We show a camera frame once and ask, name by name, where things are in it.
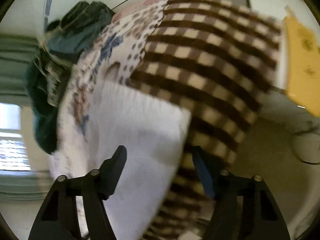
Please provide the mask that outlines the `white pants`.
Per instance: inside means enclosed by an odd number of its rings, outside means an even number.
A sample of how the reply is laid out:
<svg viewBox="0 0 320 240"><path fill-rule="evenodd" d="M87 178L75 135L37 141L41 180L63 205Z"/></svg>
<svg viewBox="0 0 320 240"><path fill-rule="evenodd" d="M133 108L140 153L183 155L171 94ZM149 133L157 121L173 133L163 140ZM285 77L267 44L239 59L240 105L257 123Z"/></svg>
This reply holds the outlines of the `white pants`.
<svg viewBox="0 0 320 240"><path fill-rule="evenodd" d="M104 205L117 239L140 239L172 184L191 113L111 81L98 84L92 96L88 166L99 167L126 147L123 172Z"/></svg>

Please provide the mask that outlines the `window with metal bars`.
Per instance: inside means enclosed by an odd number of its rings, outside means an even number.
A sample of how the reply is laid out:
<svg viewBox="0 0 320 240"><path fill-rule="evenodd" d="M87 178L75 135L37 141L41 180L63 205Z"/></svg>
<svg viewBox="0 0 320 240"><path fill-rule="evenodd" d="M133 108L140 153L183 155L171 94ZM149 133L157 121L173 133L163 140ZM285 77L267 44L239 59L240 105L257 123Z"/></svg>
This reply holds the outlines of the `window with metal bars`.
<svg viewBox="0 0 320 240"><path fill-rule="evenodd" d="M21 107L1 103L1 170L30 171L21 130Z"/></svg>

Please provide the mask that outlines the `dark green plush blanket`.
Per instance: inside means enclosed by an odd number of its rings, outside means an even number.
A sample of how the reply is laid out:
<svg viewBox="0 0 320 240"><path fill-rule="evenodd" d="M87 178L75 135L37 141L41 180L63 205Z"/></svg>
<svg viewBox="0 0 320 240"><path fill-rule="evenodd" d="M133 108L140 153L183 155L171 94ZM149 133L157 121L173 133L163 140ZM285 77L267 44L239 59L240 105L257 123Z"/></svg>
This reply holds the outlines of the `dark green plush blanket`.
<svg viewBox="0 0 320 240"><path fill-rule="evenodd" d="M34 58L25 77L25 85L34 114L34 138L44 152L52 154L57 149L59 107L55 108L48 104L46 80L35 66Z"/></svg>

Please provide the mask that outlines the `grey crumpled jeans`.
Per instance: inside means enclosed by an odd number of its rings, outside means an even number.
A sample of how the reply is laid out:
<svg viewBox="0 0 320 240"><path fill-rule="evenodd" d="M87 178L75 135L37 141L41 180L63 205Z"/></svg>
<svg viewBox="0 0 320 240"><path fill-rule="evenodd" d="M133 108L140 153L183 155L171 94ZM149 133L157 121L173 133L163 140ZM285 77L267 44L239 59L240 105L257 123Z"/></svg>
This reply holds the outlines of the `grey crumpled jeans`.
<svg viewBox="0 0 320 240"><path fill-rule="evenodd" d="M48 104L55 108L59 107L71 76L71 67L56 63L41 46L34 63L46 80Z"/></svg>

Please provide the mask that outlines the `left teal curtain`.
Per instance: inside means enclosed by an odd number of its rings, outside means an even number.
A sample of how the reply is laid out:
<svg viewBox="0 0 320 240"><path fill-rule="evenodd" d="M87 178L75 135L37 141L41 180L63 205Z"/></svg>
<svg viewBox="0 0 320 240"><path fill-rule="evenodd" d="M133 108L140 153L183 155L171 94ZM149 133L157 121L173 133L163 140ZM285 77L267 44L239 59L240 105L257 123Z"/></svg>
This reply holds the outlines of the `left teal curtain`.
<svg viewBox="0 0 320 240"><path fill-rule="evenodd" d="M38 48L35 38L1 35L1 96L27 96L25 74Z"/></svg>

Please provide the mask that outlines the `yellow box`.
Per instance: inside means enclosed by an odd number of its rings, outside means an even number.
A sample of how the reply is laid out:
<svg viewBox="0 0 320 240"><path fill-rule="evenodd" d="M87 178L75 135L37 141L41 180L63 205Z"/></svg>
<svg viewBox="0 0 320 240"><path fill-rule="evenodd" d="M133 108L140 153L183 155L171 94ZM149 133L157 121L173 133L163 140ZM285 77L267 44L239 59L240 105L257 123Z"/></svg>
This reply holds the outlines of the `yellow box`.
<svg viewBox="0 0 320 240"><path fill-rule="evenodd" d="M283 19L288 71L287 97L319 117L319 47L314 32L296 18L289 6Z"/></svg>

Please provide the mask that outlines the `dark teal crumpled garment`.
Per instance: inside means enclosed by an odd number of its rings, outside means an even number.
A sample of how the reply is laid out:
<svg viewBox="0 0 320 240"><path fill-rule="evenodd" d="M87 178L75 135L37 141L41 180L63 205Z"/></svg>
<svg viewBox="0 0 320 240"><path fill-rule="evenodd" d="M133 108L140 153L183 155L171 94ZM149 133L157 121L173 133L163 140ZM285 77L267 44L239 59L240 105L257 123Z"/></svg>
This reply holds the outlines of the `dark teal crumpled garment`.
<svg viewBox="0 0 320 240"><path fill-rule="evenodd" d="M48 52L61 59L77 61L100 32L111 23L115 12L103 2L80 1L60 20L46 41Z"/></svg>

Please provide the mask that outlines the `floral bed blanket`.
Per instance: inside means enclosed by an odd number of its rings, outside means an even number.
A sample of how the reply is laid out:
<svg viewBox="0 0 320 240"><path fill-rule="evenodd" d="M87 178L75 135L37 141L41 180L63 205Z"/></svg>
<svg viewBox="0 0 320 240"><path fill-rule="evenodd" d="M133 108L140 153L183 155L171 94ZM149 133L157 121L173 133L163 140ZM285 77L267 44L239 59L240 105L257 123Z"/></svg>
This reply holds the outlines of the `floral bed blanket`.
<svg viewBox="0 0 320 240"><path fill-rule="evenodd" d="M272 86L281 27L228 0L162 0L107 25L73 66L58 113L52 172L86 175L93 92L111 81L191 113L182 155L159 210L140 239L178 239L206 196L193 164L199 146L224 167L255 123Z"/></svg>

